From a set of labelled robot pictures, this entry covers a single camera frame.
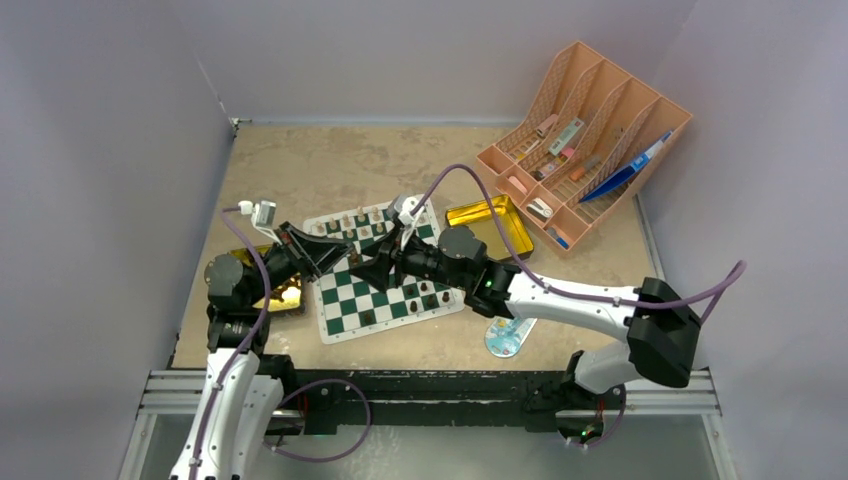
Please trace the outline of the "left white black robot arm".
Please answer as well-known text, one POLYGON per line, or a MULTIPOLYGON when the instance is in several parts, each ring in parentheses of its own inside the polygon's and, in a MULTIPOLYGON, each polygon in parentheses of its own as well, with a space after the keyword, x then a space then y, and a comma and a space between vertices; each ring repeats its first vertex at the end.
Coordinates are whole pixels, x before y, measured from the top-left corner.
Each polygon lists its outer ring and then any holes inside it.
POLYGON ((350 242, 309 235, 285 222, 259 250, 237 227, 245 254, 216 256, 204 273, 209 339, 201 397, 172 479, 246 479, 264 445, 275 409, 297 399, 298 382, 281 358, 267 357, 271 293, 293 277, 312 281, 355 249, 350 242))

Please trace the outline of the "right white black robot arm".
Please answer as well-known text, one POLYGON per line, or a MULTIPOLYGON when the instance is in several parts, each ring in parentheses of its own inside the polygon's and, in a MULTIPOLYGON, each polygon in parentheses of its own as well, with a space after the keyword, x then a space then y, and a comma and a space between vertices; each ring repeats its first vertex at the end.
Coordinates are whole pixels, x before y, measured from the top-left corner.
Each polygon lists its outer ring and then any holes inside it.
POLYGON ((457 288, 484 317, 536 318, 593 330, 613 338, 594 352, 573 355, 561 381, 564 399, 584 407, 599 394, 635 379, 683 388, 695 370, 701 320, 665 281, 647 277, 639 287, 604 287, 543 278, 488 256, 466 227, 450 227, 435 245, 412 235, 406 245, 391 231, 363 248, 351 275, 379 291, 407 276, 457 288))

